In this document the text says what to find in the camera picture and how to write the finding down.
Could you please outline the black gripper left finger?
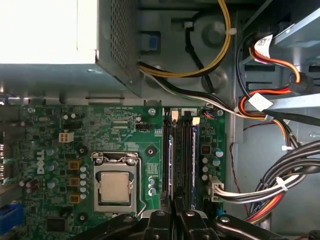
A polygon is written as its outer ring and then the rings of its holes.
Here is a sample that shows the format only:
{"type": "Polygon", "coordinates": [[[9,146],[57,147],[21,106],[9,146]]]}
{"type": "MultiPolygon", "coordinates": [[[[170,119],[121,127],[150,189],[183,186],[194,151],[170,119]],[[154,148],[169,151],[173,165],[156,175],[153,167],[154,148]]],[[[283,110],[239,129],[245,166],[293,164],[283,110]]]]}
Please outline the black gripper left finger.
{"type": "Polygon", "coordinates": [[[160,194],[160,209],[146,217],[121,214],[74,236],[76,240],[170,240],[172,210],[168,191],[160,194]]]}

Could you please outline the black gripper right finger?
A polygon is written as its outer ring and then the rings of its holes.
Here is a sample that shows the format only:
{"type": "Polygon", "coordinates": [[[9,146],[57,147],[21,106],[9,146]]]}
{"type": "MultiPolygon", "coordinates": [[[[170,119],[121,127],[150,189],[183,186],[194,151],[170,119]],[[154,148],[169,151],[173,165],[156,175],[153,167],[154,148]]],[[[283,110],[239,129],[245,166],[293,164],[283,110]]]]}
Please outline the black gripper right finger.
{"type": "Polygon", "coordinates": [[[211,222],[200,212],[185,205],[186,193],[182,187],[174,191],[176,219],[185,240],[285,240],[284,236],[248,223],[232,215],[223,214],[211,222]]]}

